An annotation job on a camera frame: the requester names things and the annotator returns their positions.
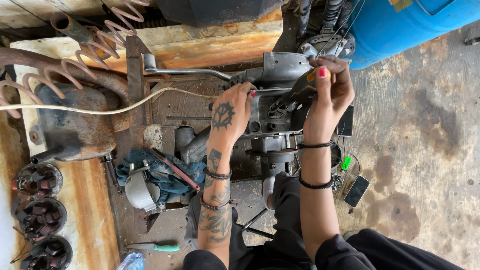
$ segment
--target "shock absorber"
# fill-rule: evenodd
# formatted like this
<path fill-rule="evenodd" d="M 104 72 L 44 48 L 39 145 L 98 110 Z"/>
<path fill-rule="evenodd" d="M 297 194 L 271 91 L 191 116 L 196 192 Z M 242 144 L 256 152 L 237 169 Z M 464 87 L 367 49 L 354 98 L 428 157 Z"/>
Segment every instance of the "shock absorber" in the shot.
<path fill-rule="evenodd" d="M 43 105 L 43 102 L 33 93 L 32 89 L 30 88 L 30 84 L 28 83 L 28 80 L 30 78 L 35 78 L 39 80 L 40 82 L 48 85 L 61 99 L 65 98 L 65 95 L 62 93 L 58 87 L 55 86 L 53 83 L 53 80 L 51 78 L 51 73 L 59 73 L 63 76 L 65 76 L 67 79 L 69 79 L 78 89 L 83 89 L 83 86 L 72 76 L 70 71 L 68 70 L 68 64 L 74 65 L 80 69 L 82 69 L 85 73 L 90 75 L 93 79 L 97 80 L 97 76 L 93 74 L 93 72 L 88 68 L 88 66 L 85 64 L 85 62 L 82 59 L 82 55 L 85 57 L 88 57 L 95 63 L 99 64 L 102 68 L 109 70 L 110 68 L 108 65 L 102 60 L 102 58 L 97 54 L 96 48 L 105 52 L 106 54 L 119 59 L 120 55 L 113 49 L 113 47 L 107 42 L 109 40 L 110 42 L 116 43 L 117 45 L 121 47 L 126 47 L 126 41 L 125 39 L 120 35 L 119 30 L 130 35 L 130 36 L 136 36 L 137 31 L 135 28 L 130 24 L 126 18 L 131 19 L 136 22 L 143 22 L 144 18 L 140 14 L 138 10 L 136 10 L 133 6 L 132 3 L 138 4 L 144 7 L 147 7 L 150 5 L 149 0 L 120 0 L 123 4 L 125 4 L 135 15 L 131 15 L 125 11 L 122 11 L 118 8 L 112 8 L 112 12 L 127 26 L 127 28 L 122 27 L 112 21 L 106 20 L 105 25 L 112 31 L 113 36 L 110 34 L 107 34 L 103 31 L 97 31 L 97 35 L 100 39 L 100 43 L 95 42 L 95 41 L 88 41 L 87 42 L 87 51 L 84 50 L 78 50 L 75 52 L 75 56 L 77 57 L 77 61 L 71 60 L 71 59 L 63 59 L 61 61 L 61 68 L 53 67 L 53 66 L 48 66 L 43 70 L 43 73 L 45 77 L 42 77 L 38 74 L 33 74 L 33 73 L 28 73 L 25 74 L 23 77 L 23 85 L 12 82 L 12 81 L 1 81 L 0 82 L 0 106 L 6 106 L 10 105 L 5 98 L 5 95 L 3 93 L 3 88 L 5 86 L 13 86 L 17 88 L 20 91 L 23 91 L 25 94 L 27 94 L 34 103 L 38 105 Z M 15 118 L 20 118 L 21 115 L 17 110 L 8 110 L 8 113 L 15 117 Z"/>
<path fill-rule="evenodd" d="M 327 0 L 322 20 L 324 28 L 333 28 L 335 26 L 344 2 L 345 0 Z"/>

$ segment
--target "cloth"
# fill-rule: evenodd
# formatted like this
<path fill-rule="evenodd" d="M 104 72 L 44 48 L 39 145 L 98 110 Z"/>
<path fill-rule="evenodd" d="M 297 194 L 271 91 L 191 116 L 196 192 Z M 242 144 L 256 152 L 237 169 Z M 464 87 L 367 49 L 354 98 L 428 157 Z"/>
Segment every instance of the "cloth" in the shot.
<path fill-rule="evenodd" d="M 190 179 L 198 185 L 204 185 L 205 174 L 203 173 L 206 164 L 203 162 L 196 162 L 185 164 L 178 158 L 166 154 L 167 159 L 173 165 L 176 165 L 182 172 L 184 172 Z M 178 174 L 176 174 L 167 164 L 157 159 L 150 150 L 131 149 L 127 158 L 122 161 L 122 164 L 116 168 L 119 184 L 125 186 L 130 171 L 129 165 L 135 164 L 135 168 L 139 169 L 144 166 L 143 160 L 147 160 L 150 166 L 148 174 L 151 176 L 149 183 L 153 183 L 160 188 L 160 198 L 156 202 L 166 203 L 178 196 L 185 196 L 194 189 L 187 182 L 185 182 Z"/>
<path fill-rule="evenodd" d="M 200 203 L 197 205 L 196 200 L 197 196 L 193 198 L 186 216 L 185 240 L 189 243 L 197 243 L 198 232 L 192 232 L 198 228 L 200 214 Z M 274 239 L 263 246 L 246 247 L 241 231 L 234 230 L 234 220 L 230 258 L 236 258 L 237 261 L 232 264 L 230 260 L 229 270 L 314 269 L 301 235 L 298 177 L 291 177 L 284 172 L 276 176 L 272 204 L 277 218 L 277 224 L 274 225 L 277 232 Z M 242 244 L 246 248 L 234 248 Z M 318 270 L 461 270 L 430 252 L 389 239 L 370 229 L 360 231 L 347 241 L 340 235 L 325 241 L 316 253 L 315 262 Z M 185 257 L 183 265 L 183 270 L 193 269 L 224 270 L 225 266 L 211 252 L 194 250 Z"/>

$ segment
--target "leg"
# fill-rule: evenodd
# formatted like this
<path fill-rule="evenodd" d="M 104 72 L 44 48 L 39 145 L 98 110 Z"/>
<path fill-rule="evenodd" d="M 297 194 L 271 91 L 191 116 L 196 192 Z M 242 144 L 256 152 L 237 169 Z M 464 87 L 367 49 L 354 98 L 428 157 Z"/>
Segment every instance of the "leg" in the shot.
<path fill-rule="evenodd" d="M 378 270 L 461 270 L 433 253 L 390 239 L 370 229 L 352 235 L 347 243 L 365 254 Z"/>
<path fill-rule="evenodd" d="M 265 243 L 265 252 L 274 258 L 288 259 L 308 269 L 312 260 L 305 252 L 300 226 L 300 183 L 284 172 L 276 176 L 271 205 L 277 223 L 274 239 Z"/>
<path fill-rule="evenodd" d="M 200 218 L 200 195 L 199 192 L 192 198 L 188 206 L 188 212 L 185 215 L 187 219 L 185 242 L 192 248 L 198 249 L 198 220 Z M 230 263 L 228 269 L 230 270 L 245 270 L 248 264 L 253 259 L 253 249 L 247 247 L 243 241 L 241 226 L 237 225 L 238 213 L 235 208 L 232 208 L 232 233 L 230 238 Z"/>

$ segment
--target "black phone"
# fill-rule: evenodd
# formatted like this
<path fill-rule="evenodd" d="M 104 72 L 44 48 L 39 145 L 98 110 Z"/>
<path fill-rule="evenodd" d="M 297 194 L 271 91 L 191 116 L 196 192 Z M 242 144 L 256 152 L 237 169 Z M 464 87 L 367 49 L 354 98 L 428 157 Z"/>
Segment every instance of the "black phone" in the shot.
<path fill-rule="evenodd" d="M 370 186 L 370 182 L 362 176 L 358 176 L 348 191 L 347 196 L 345 196 L 344 201 L 353 208 L 357 207 L 361 198 L 367 191 L 368 186 Z"/>
<path fill-rule="evenodd" d="M 338 125 L 336 126 L 336 134 L 338 136 L 352 137 L 353 136 L 353 113 L 355 107 L 349 105 L 345 113 L 340 118 Z"/>

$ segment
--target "black braided bracelet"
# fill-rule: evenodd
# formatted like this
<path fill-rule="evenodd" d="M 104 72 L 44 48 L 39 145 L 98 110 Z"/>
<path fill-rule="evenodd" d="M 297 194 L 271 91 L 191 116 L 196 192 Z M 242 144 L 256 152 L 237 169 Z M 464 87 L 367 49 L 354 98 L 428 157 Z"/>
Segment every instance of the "black braided bracelet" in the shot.
<path fill-rule="evenodd" d="M 211 206 L 211 205 L 208 205 L 205 203 L 204 201 L 204 195 L 200 195 L 200 204 L 207 208 L 207 209 L 210 209 L 210 210 L 213 210 L 213 211 L 217 211 L 220 209 L 220 207 L 224 207 L 225 205 L 228 205 L 228 204 L 234 204 L 234 205 L 238 205 L 238 203 L 233 203 L 233 200 L 232 200 L 232 195 L 230 195 L 230 200 L 228 201 L 228 203 L 224 204 L 224 205 L 221 205 L 221 206 Z"/>
<path fill-rule="evenodd" d="M 225 180 L 228 180 L 230 179 L 230 177 L 232 176 L 232 170 L 230 170 L 230 173 L 229 174 L 214 174 L 214 173 L 211 173 L 207 167 L 204 168 L 204 173 L 210 177 L 212 177 L 213 179 L 215 180 L 220 180 L 220 181 L 225 181 Z"/>
<path fill-rule="evenodd" d="M 324 147 L 330 147 L 330 146 L 335 146 L 336 142 L 330 141 L 327 144 L 322 144 L 322 145 L 305 145 L 305 144 L 298 144 L 299 149 L 304 149 L 304 148 L 324 148 Z"/>
<path fill-rule="evenodd" d="M 299 176 L 299 181 L 300 183 L 306 187 L 306 188 L 309 188 L 309 189 L 328 189 L 328 188 L 331 188 L 333 183 L 334 183 L 334 180 L 333 178 L 330 180 L 330 182 L 326 183 L 326 184 L 323 184 L 323 185 L 311 185 L 307 182 L 305 182 L 302 178 L 301 178 L 301 171 L 300 171 L 300 176 Z"/>

